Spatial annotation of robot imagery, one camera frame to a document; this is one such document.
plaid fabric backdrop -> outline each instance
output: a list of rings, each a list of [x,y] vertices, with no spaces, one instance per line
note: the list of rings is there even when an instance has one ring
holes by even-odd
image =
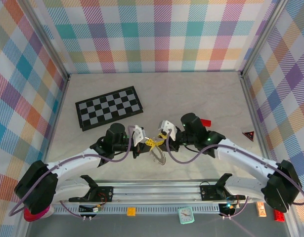
[[[290,160],[304,188],[304,0],[289,1],[247,82],[272,158]]]
[[[13,193],[49,142],[64,79],[16,0],[0,1],[0,237],[9,237]]]
[[[31,4],[67,71],[137,73],[238,70],[276,1],[31,0]]]

teal alarm clock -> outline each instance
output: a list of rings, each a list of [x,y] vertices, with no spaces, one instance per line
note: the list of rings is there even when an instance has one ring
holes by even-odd
[[[192,207],[178,209],[179,220],[181,224],[189,224],[195,221],[192,213]]]

chessboard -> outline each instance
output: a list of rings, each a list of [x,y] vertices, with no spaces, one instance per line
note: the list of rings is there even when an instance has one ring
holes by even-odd
[[[143,112],[134,86],[77,102],[76,110],[83,131]]]

black and white checkerboard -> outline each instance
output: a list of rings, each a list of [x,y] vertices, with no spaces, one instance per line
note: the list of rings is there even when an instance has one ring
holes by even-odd
[[[76,103],[83,131],[143,112],[134,86]]]

red block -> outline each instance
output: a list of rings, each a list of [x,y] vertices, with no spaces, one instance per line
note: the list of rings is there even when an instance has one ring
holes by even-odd
[[[203,127],[211,127],[211,121],[206,119],[201,119],[201,123]]]
[[[274,217],[275,217],[275,221],[280,221],[280,222],[285,221],[285,215],[280,211],[274,210]]]

